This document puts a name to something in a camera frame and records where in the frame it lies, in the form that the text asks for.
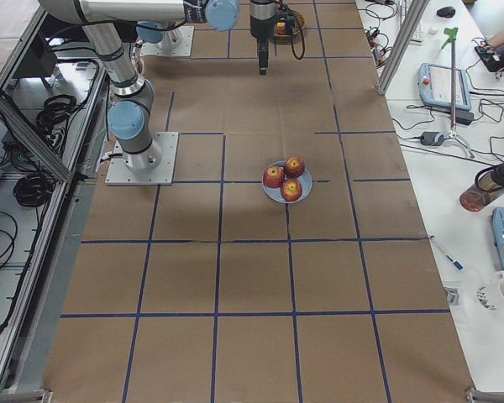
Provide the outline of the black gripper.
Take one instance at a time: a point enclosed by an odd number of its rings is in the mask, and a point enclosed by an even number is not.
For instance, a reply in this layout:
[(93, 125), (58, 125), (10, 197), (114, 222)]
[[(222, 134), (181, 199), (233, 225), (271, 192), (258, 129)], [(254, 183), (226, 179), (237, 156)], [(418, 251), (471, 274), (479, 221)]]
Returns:
[(277, 4), (274, 1), (249, 2), (250, 33), (258, 40), (259, 73), (265, 76), (269, 65), (269, 44), (277, 23)]

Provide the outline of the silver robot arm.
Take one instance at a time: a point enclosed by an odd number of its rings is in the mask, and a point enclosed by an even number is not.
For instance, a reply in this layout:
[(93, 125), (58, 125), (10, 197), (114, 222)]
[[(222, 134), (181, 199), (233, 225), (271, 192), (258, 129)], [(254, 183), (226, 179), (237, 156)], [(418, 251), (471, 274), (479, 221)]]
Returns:
[(175, 29), (176, 23), (207, 23), (219, 31), (234, 27), (239, 19), (238, 1), (41, 1), (50, 15), (69, 24), (80, 24), (110, 77), (119, 98), (108, 113), (108, 126), (132, 170), (151, 169), (162, 150), (149, 130), (154, 89), (125, 54), (116, 21), (154, 22), (158, 33)]
[[(218, 31), (229, 31), (239, 19), (239, 1), (183, 1), (186, 16), (179, 24), (154, 21), (138, 21), (136, 28), (140, 38), (148, 43), (158, 44), (166, 32), (180, 28), (185, 23), (207, 22)], [(275, 26), (280, 18), (277, 1), (250, 1), (250, 33), (257, 43), (259, 73), (264, 76), (269, 65), (269, 40), (273, 38)]]

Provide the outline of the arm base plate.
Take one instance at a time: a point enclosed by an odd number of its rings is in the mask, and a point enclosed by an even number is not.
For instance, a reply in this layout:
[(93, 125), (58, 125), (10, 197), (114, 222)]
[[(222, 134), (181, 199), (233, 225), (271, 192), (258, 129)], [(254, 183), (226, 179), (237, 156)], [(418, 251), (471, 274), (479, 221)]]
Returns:
[(178, 132), (156, 132), (142, 154), (128, 154), (116, 142), (105, 183), (109, 186), (170, 186), (173, 183)]
[(143, 44), (140, 54), (159, 57), (189, 57), (192, 52), (193, 26), (181, 26), (171, 31), (137, 29)]

